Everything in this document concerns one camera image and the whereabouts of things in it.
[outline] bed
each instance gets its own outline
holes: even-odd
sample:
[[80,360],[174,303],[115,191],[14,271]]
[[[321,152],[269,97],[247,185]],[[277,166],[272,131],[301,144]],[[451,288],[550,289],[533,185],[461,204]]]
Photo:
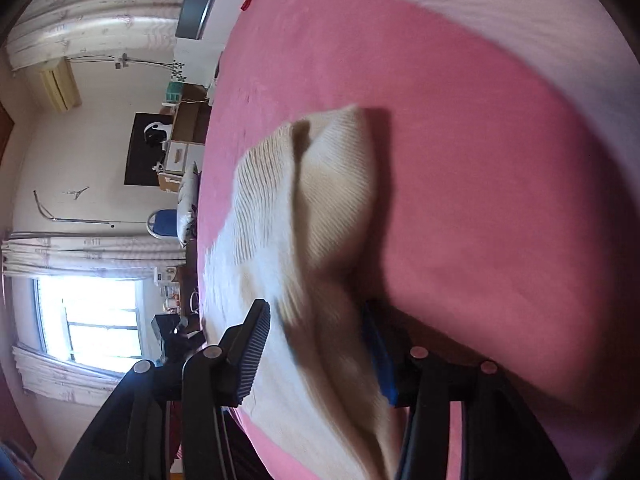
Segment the bed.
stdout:
[[[359,104],[380,195],[354,294],[387,298],[427,348],[507,368],[588,478],[638,410],[637,195],[561,87],[446,15],[409,0],[253,0],[221,60],[198,254],[245,150],[283,121]],[[274,478],[316,478],[242,423]]]

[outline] white pillow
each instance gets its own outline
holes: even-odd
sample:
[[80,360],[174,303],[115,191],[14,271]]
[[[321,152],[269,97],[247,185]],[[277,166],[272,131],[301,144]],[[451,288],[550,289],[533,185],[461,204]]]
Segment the white pillow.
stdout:
[[198,191],[200,174],[194,162],[184,173],[178,188],[178,240],[184,247],[196,237],[196,219],[198,217]]

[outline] pink blanket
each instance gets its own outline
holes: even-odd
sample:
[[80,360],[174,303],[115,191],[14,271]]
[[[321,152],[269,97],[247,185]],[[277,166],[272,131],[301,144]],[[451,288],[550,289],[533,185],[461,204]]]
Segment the pink blanket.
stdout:
[[[222,59],[199,254],[244,150],[351,102],[382,188],[357,295],[385,294],[428,348],[508,368],[586,478],[640,398],[638,218],[580,115],[499,47],[402,0],[254,0]],[[313,478],[242,421],[274,478]]]

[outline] yellowed air conditioner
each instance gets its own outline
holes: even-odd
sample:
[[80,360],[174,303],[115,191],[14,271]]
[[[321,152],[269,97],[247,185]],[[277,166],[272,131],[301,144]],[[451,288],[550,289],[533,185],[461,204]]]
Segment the yellowed air conditioner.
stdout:
[[66,57],[44,62],[38,72],[45,92],[57,112],[66,112],[82,104],[71,63]]

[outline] curtain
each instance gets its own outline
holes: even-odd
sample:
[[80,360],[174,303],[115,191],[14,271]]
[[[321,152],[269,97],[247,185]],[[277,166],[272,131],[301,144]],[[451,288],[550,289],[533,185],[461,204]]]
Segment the curtain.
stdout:
[[175,240],[150,235],[67,236],[33,235],[2,243],[2,269],[7,276],[93,276],[142,279],[154,267],[185,263],[184,249]]
[[9,34],[14,70],[62,56],[171,50],[182,0],[33,0]]
[[122,377],[58,361],[24,346],[14,346],[14,357],[25,390],[66,402],[102,406]]

